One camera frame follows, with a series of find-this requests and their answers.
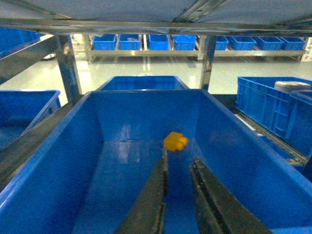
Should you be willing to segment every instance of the bin wall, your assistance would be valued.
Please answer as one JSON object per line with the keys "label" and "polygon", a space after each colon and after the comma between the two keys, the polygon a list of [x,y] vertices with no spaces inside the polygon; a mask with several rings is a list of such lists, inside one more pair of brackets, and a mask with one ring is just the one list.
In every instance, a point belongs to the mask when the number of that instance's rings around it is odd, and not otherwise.
{"label": "bin wall", "polygon": [[60,123],[1,192],[1,232],[71,232],[102,144],[92,103],[88,100],[75,114]]}
{"label": "bin wall", "polygon": [[128,76],[112,77],[97,91],[135,89],[189,89],[176,76]]}

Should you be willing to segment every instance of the metal rail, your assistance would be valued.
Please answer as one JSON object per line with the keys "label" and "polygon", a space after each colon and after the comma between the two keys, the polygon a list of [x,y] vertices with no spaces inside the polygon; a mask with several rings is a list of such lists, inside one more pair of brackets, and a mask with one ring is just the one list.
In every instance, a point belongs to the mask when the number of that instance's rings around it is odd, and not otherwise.
{"label": "metal rail", "polygon": [[312,26],[255,25],[237,23],[181,23],[137,21],[91,21],[73,19],[0,19],[0,25],[49,33],[158,33],[192,35],[245,35],[245,36],[294,36],[308,37]]}
{"label": "metal rail", "polygon": [[58,48],[57,37],[46,35],[40,41],[25,44],[20,50],[0,59],[0,84],[34,65]]}
{"label": "metal rail", "polygon": [[274,144],[279,146],[281,149],[286,151],[288,154],[292,155],[294,157],[294,160],[289,160],[290,164],[307,164],[309,159],[302,155],[300,152],[298,152],[296,149],[294,149],[292,146],[281,140],[279,137],[271,133],[269,130],[265,129],[261,125],[259,125],[257,122],[237,110],[237,115],[243,119],[247,124],[249,124],[251,127],[253,127],[257,132],[261,133],[265,137],[267,137],[269,140],[271,140]]}

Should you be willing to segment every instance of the storage rack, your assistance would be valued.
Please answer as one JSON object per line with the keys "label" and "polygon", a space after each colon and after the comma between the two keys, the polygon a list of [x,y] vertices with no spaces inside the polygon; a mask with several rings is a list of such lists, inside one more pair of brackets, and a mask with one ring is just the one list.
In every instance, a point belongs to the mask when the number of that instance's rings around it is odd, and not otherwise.
{"label": "storage rack", "polygon": [[[196,22],[199,17],[209,14],[223,5],[226,2],[224,0],[199,0],[177,16],[174,22],[75,20],[62,14],[55,14],[46,9],[36,7],[26,1],[9,0],[7,2],[13,2],[20,9],[39,13],[45,16],[45,18],[5,18],[0,19],[1,26],[42,33],[57,33],[58,36],[46,35],[41,38],[41,41],[33,45],[25,45],[21,50],[0,59],[0,84],[8,81],[48,54],[56,53],[69,103],[51,115],[44,123],[35,126],[29,134],[21,136],[18,141],[13,142],[13,144],[2,150],[2,160],[0,161],[0,181],[2,186],[5,186],[5,183],[12,178],[14,171],[16,172],[16,170],[21,168],[23,163],[41,145],[54,127],[70,111],[73,104],[81,97],[73,47],[70,37],[67,36],[71,33],[159,34],[159,30],[154,30],[154,28],[157,28],[163,29],[164,32],[167,32],[165,34],[169,35],[207,35],[205,39],[201,37],[202,41],[199,43],[199,50],[203,56],[200,87],[205,90],[209,89],[214,56],[285,56],[285,54],[290,56],[291,54],[290,51],[215,51],[216,36],[311,37],[312,35],[312,16],[280,22],[274,25]],[[146,56],[152,56],[148,50],[141,53],[149,54]],[[302,53],[302,51],[295,52],[293,56],[300,56]],[[220,95],[217,98],[228,108],[234,108],[235,95]]]}
{"label": "storage rack", "polygon": [[[85,41],[85,54],[88,62],[92,62],[95,57],[145,57],[145,56],[177,56],[177,57],[196,57],[197,60],[203,60],[205,51],[206,36],[201,35],[197,39],[194,50],[174,50],[174,44],[169,35],[169,50],[150,50],[148,48],[147,35],[142,35],[141,50],[119,50],[118,39],[116,42],[115,50],[95,50],[90,40],[89,34],[84,34]],[[297,57],[300,60],[304,55],[304,50],[299,51],[285,51],[285,50],[272,50],[263,51],[257,46],[253,50],[233,50],[230,46],[226,50],[216,50],[215,57]]]}

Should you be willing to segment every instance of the bin rim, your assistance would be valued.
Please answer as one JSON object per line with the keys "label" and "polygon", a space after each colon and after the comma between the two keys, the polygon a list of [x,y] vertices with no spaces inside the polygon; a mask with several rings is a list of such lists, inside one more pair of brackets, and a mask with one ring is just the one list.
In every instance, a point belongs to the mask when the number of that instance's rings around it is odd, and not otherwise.
{"label": "bin rim", "polygon": [[296,100],[302,101],[306,104],[312,105],[312,97],[305,95],[305,93],[312,94],[312,90],[292,91],[291,97],[295,98]]}

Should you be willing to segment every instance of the shelf post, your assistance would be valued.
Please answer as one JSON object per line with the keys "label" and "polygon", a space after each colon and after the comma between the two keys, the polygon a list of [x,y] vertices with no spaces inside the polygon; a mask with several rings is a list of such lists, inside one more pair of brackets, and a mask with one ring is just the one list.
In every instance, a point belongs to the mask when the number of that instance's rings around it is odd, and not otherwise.
{"label": "shelf post", "polygon": [[56,54],[68,102],[76,102],[79,100],[82,92],[73,44],[69,35],[58,36],[58,49]]}
{"label": "shelf post", "polygon": [[205,41],[205,51],[203,68],[200,78],[200,88],[208,91],[213,60],[215,56],[216,36],[207,36]]}

